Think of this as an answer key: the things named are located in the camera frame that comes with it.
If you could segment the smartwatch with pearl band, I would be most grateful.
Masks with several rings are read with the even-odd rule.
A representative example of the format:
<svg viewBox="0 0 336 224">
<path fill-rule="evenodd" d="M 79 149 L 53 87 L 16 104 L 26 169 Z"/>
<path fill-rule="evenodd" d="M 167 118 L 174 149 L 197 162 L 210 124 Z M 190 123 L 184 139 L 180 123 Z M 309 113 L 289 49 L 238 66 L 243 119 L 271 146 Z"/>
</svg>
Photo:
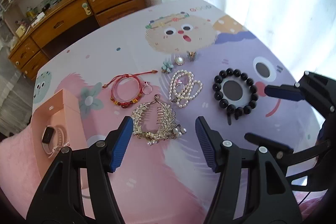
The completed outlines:
<svg viewBox="0 0 336 224">
<path fill-rule="evenodd" d="M 41 142 L 47 157 L 54 158 L 63 147 L 69 144 L 66 129 L 61 125 L 48 125 L 42 134 Z"/>
</svg>

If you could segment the round pearl brooch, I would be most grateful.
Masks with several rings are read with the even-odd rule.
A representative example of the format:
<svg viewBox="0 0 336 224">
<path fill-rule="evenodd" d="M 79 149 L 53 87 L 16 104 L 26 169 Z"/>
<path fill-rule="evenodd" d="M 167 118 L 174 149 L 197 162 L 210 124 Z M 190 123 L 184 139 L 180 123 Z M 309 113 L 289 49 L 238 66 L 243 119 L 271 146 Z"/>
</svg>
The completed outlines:
<svg viewBox="0 0 336 224">
<path fill-rule="evenodd" d="M 183 56 L 175 56 L 174 62 L 177 66 L 182 66 L 185 64 L 185 58 Z"/>
</svg>

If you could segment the blue flower earring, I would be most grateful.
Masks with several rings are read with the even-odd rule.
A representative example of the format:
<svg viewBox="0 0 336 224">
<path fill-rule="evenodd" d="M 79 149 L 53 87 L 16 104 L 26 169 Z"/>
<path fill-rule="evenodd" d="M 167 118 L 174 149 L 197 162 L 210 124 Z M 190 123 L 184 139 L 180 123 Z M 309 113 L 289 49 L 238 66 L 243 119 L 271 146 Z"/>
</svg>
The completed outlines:
<svg viewBox="0 0 336 224">
<path fill-rule="evenodd" d="M 174 65 L 169 60 L 168 61 L 164 61 L 162 63 L 162 67 L 161 67 L 162 73 L 169 74 L 169 73 L 171 73 L 171 71 L 173 70 L 173 68 L 174 68 Z"/>
</svg>

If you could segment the pink plastic tray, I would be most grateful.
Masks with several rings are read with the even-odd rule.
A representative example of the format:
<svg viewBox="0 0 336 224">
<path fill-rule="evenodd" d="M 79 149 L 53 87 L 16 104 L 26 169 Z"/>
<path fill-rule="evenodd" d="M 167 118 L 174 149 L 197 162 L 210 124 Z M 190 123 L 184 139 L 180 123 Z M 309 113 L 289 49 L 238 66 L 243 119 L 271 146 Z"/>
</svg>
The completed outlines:
<svg viewBox="0 0 336 224">
<path fill-rule="evenodd" d="M 55 156 L 65 147 L 87 147 L 78 99 L 62 89 L 41 104 L 31 122 L 34 153 L 39 174 L 43 177 Z"/>
</svg>

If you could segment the wooden desk with drawers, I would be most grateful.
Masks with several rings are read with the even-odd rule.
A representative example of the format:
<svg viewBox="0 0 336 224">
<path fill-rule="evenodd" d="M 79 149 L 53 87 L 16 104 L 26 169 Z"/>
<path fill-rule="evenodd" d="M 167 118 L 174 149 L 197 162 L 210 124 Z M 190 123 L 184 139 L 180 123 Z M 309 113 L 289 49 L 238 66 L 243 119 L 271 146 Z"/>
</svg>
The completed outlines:
<svg viewBox="0 0 336 224">
<path fill-rule="evenodd" d="M 91 32 L 146 7 L 145 0 L 61 0 L 20 38 L 8 59 L 25 77 Z"/>
</svg>

